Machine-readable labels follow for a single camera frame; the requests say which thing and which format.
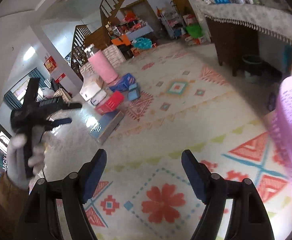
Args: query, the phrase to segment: wooden stair railing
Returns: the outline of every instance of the wooden stair railing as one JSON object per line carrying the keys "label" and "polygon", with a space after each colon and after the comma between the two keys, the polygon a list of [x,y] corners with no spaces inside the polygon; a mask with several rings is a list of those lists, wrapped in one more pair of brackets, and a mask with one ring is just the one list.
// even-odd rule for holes
{"label": "wooden stair railing", "polygon": [[85,47],[93,43],[96,48],[105,49],[110,44],[110,36],[108,35],[108,30],[105,25],[115,20],[116,14],[124,1],[125,0],[102,0],[99,6],[102,26],[85,38]]}
{"label": "wooden stair railing", "polygon": [[84,40],[89,36],[91,31],[87,25],[77,25],[74,31],[73,44],[70,54],[70,67],[75,71],[81,80],[83,77],[79,71],[79,68],[87,62],[86,53],[84,52]]}
{"label": "wooden stair railing", "polygon": [[101,11],[102,26],[115,19],[117,12],[125,0],[102,0],[99,9]]}

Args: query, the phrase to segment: blue plastic crate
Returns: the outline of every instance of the blue plastic crate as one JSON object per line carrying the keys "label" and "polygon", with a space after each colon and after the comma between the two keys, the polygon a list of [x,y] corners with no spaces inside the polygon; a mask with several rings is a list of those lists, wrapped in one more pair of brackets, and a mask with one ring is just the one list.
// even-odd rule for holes
{"label": "blue plastic crate", "polygon": [[138,83],[136,82],[135,84],[132,84],[129,86],[129,93],[128,93],[128,100],[132,101],[137,98],[140,98],[141,94],[139,91]]}
{"label": "blue plastic crate", "polygon": [[109,89],[113,92],[119,91],[124,92],[127,91],[129,86],[134,84],[136,79],[131,73],[127,73],[126,75],[122,76],[120,80],[116,83],[116,85],[109,87]]}

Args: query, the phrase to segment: white glove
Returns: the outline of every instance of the white glove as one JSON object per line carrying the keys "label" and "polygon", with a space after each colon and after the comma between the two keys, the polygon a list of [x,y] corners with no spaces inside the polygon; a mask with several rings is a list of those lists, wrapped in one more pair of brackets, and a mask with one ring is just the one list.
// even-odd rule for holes
{"label": "white glove", "polygon": [[[24,167],[23,163],[17,163],[17,160],[24,160],[24,158],[17,158],[17,149],[23,148],[26,144],[27,138],[24,134],[18,134],[11,138],[7,147],[7,176],[14,185],[21,189],[28,189],[30,178],[26,178],[25,169],[18,167]],[[44,152],[45,146],[43,142],[33,147],[33,155],[28,160],[28,166],[33,168],[33,174],[36,175],[40,172],[44,164]]]}

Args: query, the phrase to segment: ceiling light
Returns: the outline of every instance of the ceiling light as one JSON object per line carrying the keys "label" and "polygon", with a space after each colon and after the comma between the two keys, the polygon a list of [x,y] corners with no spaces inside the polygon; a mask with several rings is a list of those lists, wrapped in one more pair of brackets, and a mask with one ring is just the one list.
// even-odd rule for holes
{"label": "ceiling light", "polygon": [[30,48],[26,51],[24,55],[24,60],[30,59],[34,54],[35,54],[35,49],[32,46],[30,46]]}

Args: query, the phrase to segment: shelf with items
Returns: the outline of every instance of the shelf with items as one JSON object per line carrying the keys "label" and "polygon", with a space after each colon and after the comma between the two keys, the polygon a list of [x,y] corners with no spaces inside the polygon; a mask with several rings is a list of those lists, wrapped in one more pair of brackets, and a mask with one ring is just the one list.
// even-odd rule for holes
{"label": "shelf with items", "polygon": [[185,26],[182,17],[174,10],[161,12],[161,21],[171,39],[181,35],[181,28]]}

